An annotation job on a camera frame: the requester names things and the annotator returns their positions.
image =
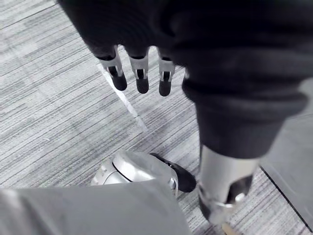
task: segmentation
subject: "black sleeve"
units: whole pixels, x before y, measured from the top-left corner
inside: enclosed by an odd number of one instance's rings
[[[312,0],[59,0],[96,57],[107,46],[171,51],[189,78],[200,140],[235,158],[266,154],[313,77]]]
[[[306,105],[298,86],[313,77],[313,1],[203,2],[171,18],[172,59],[188,69],[200,140],[223,155],[263,156]]]

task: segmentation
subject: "gray carpet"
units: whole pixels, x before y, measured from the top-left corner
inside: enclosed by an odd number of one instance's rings
[[[180,88],[183,68],[161,97],[151,48],[151,88],[139,95],[120,47],[126,107],[54,1],[5,0],[1,18],[1,187],[87,185],[119,149],[158,152],[197,174],[198,130]],[[223,234],[201,216],[196,192],[180,195],[179,204],[195,235]],[[261,170],[229,223],[245,235],[310,234]]]

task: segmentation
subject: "black foot sole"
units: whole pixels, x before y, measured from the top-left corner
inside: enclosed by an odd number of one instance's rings
[[[185,168],[181,167],[180,165],[176,163],[172,163],[164,158],[162,158],[157,153],[150,153],[150,155],[155,156],[160,161],[167,164],[169,167],[171,167],[177,174],[178,177],[178,189],[182,192],[192,192],[196,187],[196,179],[195,177],[187,171]]]

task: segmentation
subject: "black fingertip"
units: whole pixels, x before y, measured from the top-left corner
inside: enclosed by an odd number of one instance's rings
[[[120,77],[112,77],[112,81],[115,88],[117,88],[119,91],[124,91],[127,88],[127,82],[124,74],[122,74]]]
[[[136,84],[137,84],[137,90],[141,94],[145,94],[149,90],[149,81],[148,79],[136,79]]]
[[[158,91],[161,96],[168,96],[171,92],[171,82],[169,81],[160,81]]]

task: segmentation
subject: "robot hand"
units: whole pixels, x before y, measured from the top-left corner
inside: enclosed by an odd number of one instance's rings
[[[126,89],[124,45],[140,93],[147,48],[160,53],[160,94],[185,66],[200,131],[199,199],[213,223],[247,195],[252,175],[284,120],[300,112],[300,82],[313,76],[312,1],[59,0],[91,52]]]

